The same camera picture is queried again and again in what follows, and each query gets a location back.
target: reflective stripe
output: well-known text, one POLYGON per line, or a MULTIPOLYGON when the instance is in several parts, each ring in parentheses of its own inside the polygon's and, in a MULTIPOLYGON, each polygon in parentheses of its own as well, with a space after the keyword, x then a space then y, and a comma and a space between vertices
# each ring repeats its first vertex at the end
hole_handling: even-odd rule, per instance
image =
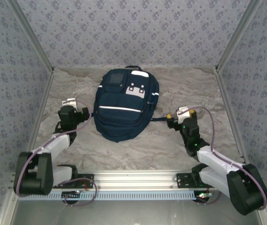
POLYGON ((140 113, 141 110, 137 110, 137 109, 130 109, 130 108, 123 108, 123 107, 113 107, 113 106, 99 106, 99 108, 102 109, 118 109, 118 110, 127 110, 127 111, 133 111, 133 112, 137 112, 140 113))
POLYGON ((148 73, 145 73, 145 72, 142 72, 142 71, 138 71, 138 70, 133 70, 132 74, 133 75, 144 76, 144 77, 149 77, 148 73))

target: backpack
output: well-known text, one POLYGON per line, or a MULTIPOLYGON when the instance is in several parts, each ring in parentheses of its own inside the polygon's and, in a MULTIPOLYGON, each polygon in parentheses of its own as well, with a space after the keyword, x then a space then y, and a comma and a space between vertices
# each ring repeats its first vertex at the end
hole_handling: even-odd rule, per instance
POLYGON ((103 76, 94 103, 94 121, 102 136, 113 142, 135 138, 152 120, 159 84, 149 72, 112 69, 103 76))

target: white cable tray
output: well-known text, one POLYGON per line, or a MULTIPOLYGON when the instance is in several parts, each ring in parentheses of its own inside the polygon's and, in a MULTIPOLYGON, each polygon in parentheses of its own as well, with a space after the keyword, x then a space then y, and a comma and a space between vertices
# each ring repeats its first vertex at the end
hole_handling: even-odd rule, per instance
MULTIPOLYGON (((67 200, 90 200, 95 191, 87 191, 75 195, 76 198, 68 198, 67 200)), ((20 197, 20 201, 33 200, 63 200, 62 191, 52 191, 49 195, 30 195, 20 197)), ((95 200, 195 200, 194 191, 99 191, 95 200)))

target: patterned wallpaper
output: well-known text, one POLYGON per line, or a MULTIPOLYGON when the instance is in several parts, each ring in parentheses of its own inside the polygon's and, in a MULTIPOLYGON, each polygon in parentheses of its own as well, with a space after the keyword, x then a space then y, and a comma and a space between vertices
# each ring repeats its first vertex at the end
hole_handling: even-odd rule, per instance
POLYGON ((267 0, 222 72, 250 161, 267 185, 267 0))
POLYGON ((48 79, 18 21, 0 0, 0 205, 25 150, 48 79))
POLYGON ((18 0, 55 67, 216 65, 249 0, 18 0))

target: wall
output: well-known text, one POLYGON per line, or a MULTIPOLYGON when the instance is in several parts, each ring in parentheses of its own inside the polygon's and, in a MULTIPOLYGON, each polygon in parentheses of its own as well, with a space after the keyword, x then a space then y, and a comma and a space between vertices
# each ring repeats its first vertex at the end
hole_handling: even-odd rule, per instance
POLYGON ((52 65, 216 65, 248 0, 18 0, 52 65))
POLYGON ((267 185, 267 0, 222 72, 251 163, 267 185))
POLYGON ((26 149, 48 72, 5 0, 0 0, 0 205, 26 149))

